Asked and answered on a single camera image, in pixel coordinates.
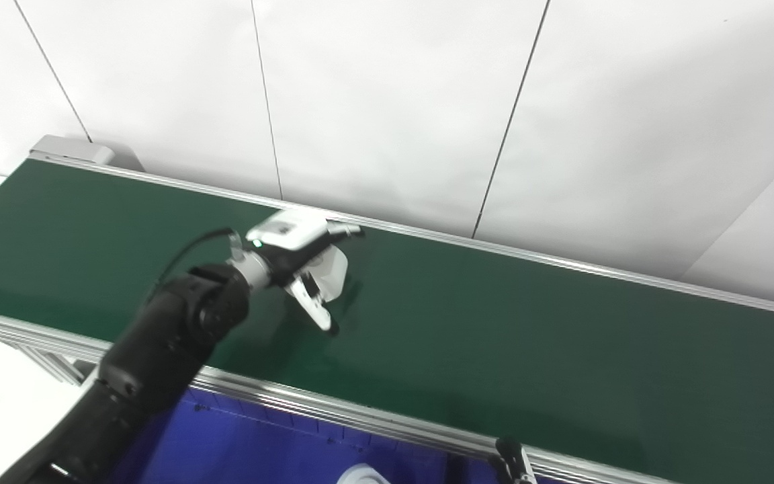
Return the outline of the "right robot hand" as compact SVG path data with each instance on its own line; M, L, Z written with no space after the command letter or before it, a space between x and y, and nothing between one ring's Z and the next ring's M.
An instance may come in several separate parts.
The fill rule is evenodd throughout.
M538 483L524 447L514 438L498 438L495 441L497 454L489 463L497 475L498 483Z

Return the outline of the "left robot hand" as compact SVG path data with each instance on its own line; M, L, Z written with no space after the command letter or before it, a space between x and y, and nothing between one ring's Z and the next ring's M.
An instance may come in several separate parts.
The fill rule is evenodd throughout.
M321 331L334 335L339 328L325 305L341 295L348 270L338 244L363 236L357 224L311 210L280 210L246 233L232 265L252 292L282 288Z

